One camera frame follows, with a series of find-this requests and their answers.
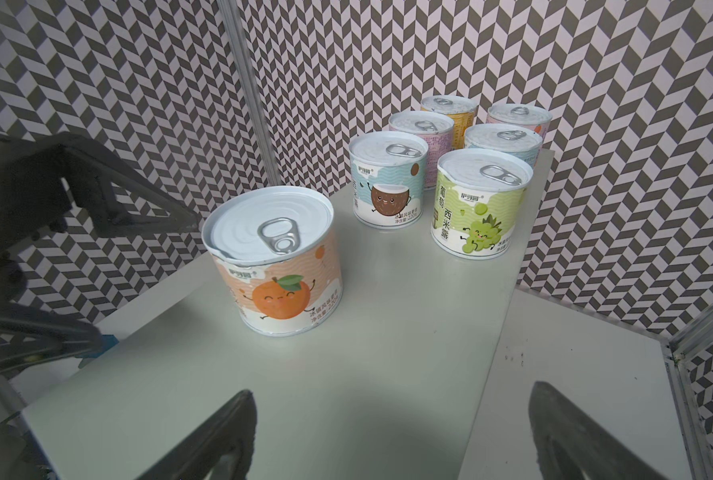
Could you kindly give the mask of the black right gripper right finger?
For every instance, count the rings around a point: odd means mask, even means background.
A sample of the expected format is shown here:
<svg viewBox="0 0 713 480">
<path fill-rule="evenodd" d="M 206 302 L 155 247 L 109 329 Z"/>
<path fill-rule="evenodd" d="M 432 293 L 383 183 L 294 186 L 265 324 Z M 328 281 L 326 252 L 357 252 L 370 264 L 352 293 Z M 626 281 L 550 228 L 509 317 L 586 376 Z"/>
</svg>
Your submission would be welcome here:
<svg viewBox="0 0 713 480">
<path fill-rule="evenodd" d="M 534 384 L 529 418 L 545 479 L 662 479 L 552 384 Z"/>
</svg>

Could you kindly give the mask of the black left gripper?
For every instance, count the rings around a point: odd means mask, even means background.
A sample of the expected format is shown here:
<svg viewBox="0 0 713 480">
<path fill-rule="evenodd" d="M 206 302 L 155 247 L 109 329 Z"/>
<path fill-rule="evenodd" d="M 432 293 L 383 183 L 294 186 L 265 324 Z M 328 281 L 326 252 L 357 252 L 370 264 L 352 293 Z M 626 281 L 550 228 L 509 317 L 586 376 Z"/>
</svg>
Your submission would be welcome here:
<svg viewBox="0 0 713 480">
<path fill-rule="evenodd" d="M 66 230 L 72 200 L 63 177 L 100 237 L 198 231 L 198 213 L 96 140 L 68 132 L 36 141 L 0 135 L 0 375 L 102 346 L 96 326 L 16 302 L 28 285 L 20 252 Z"/>
</svg>

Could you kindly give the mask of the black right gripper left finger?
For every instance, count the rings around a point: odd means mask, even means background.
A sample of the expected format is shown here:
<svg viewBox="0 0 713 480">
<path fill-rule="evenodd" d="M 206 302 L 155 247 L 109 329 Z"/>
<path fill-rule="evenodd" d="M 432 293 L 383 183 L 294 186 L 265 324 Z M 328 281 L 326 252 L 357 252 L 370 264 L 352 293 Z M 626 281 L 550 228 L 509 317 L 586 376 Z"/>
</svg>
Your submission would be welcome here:
<svg viewBox="0 0 713 480">
<path fill-rule="evenodd" d="M 247 478 L 254 455 L 256 422 L 254 395 L 242 390 L 140 478 Z"/>
</svg>

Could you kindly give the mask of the orange labelled can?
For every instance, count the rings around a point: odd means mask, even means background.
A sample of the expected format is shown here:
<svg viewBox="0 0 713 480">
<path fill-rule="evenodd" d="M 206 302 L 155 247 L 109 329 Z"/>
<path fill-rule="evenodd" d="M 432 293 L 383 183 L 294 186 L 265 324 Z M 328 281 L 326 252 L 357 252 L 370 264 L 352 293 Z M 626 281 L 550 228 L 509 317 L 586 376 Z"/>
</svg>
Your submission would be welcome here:
<svg viewBox="0 0 713 480">
<path fill-rule="evenodd" d="M 310 331 L 340 305 L 334 206 L 312 189 L 272 186 L 232 198 L 206 218 L 202 242 L 240 318 L 262 335 Z"/>
</svg>

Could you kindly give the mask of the green labelled front can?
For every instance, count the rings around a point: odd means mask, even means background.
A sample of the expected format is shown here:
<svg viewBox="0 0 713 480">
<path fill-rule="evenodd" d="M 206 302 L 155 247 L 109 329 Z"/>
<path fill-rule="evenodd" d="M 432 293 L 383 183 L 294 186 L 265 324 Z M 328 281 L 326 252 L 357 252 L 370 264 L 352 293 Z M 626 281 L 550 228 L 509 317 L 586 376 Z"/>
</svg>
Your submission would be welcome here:
<svg viewBox="0 0 713 480">
<path fill-rule="evenodd" d="M 509 249 L 534 169 L 504 152 L 465 148 L 438 162 L 432 236 L 442 250 L 485 260 Z"/>
</svg>

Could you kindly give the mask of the pink labelled can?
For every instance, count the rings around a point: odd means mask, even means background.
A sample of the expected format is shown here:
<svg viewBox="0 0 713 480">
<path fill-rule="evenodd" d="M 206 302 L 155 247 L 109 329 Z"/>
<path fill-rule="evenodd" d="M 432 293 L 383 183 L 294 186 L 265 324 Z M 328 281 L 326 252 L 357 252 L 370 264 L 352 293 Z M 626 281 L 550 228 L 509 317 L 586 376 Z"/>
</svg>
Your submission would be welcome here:
<svg viewBox="0 0 713 480">
<path fill-rule="evenodd" d="M 546 138 L 553 116 L 548 110 L 536 106 L 516 103 L 497 103 L 487 112 L 488 124 L 510 124 L 526 128 Z"/>
</svg>

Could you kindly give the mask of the pink can sideways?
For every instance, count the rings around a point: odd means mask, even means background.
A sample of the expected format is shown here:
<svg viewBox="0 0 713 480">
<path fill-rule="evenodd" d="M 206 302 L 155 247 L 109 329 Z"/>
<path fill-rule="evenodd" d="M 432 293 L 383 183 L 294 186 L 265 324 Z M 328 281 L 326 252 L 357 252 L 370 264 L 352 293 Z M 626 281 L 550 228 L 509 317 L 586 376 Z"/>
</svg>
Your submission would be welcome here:
<svg viewBox="0 0 713 480">
<path fill-rule="evenodd" d="M 434 188 L 437 184 L 439 159 L 453 150 L 454 120 L 440 113 L 408 110 L 393 114 L 389 119 L 389 129 L 414 134 L 427 142 L 429 152 L 425 188 Z"/>
</svg>

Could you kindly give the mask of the yellow labelled can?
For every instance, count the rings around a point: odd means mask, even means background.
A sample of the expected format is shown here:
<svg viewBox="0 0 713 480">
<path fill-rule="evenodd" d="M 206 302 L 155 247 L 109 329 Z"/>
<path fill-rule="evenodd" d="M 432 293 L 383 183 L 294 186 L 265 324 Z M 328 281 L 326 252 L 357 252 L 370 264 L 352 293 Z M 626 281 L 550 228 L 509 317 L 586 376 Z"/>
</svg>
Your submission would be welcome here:
<svg viewBox="0 0 713 480">
<path fill-rule="evenodd" d="M 478 103 L 456 95 L 433 95 L 424 98 L 421 106 L 422 110 L 450 117 L 455 124 L 452 146 L 454 149 L 465 147 L 465 133 L 475 123 Z"/>
</svg>

